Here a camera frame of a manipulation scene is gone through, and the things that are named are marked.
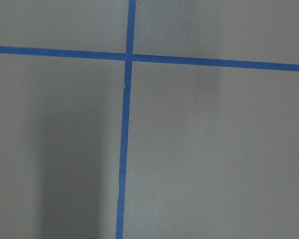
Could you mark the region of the vertical blue tape strip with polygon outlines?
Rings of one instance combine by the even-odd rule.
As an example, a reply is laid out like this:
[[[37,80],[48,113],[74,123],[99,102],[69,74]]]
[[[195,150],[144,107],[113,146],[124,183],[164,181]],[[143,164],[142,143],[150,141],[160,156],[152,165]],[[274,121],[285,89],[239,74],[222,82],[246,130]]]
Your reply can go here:
[[[115,238],[122,239],[124,231],[124,210],[126,192],[127,155],[129,138],[130,96],[132,84],[132,68],[134,57],[134,31],[136,17],[136,1],[130,0],[128,6],[126,59],[124,71],[124,91],[121,125],[121,146],[119,159],[119,194],[117,200],[117,218]]]

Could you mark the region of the horizontal blue tape strip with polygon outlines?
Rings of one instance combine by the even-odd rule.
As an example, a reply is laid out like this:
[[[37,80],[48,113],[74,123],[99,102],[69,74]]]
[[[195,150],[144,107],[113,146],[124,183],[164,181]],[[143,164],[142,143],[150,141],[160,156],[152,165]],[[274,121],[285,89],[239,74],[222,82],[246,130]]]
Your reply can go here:
[[[224,60],[224,59],[207,59],[207,58],[191,58],[191,57],[176,57],[176,56],[142,55],[142,54],[131,55],[131,54],[126,54],[126,53],[80,51],[80,50],[61,50],[61,49],[48,49],[48,48],[0,46],[0,54],[51,56],[51,57],[65,57],[65,58],[117,60],[117,61],[136,61],[136,62],[147,62],[147,63],[166,63],[166,64],[198,65],[198,66],[231,67],[231,68],[246,68],[246,69],[299,72],[299,64]]]

